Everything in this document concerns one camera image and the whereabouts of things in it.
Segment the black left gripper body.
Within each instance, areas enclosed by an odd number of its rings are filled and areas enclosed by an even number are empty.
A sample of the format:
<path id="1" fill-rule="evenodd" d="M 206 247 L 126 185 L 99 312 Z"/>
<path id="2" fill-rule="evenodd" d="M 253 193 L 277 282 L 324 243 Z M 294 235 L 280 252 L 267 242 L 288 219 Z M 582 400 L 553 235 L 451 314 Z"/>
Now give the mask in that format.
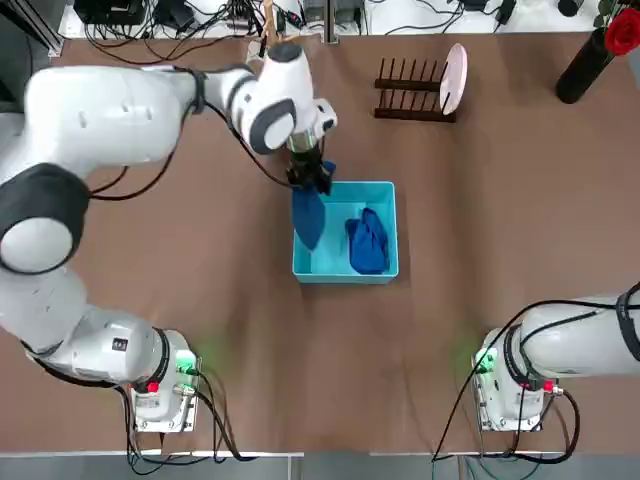
<path id="1" fill-rule="evenodd" d="M 305 151 L 290 151 L 289 178 L 309 178 L 323 172 L 322 152 L 319 147 Z"/>

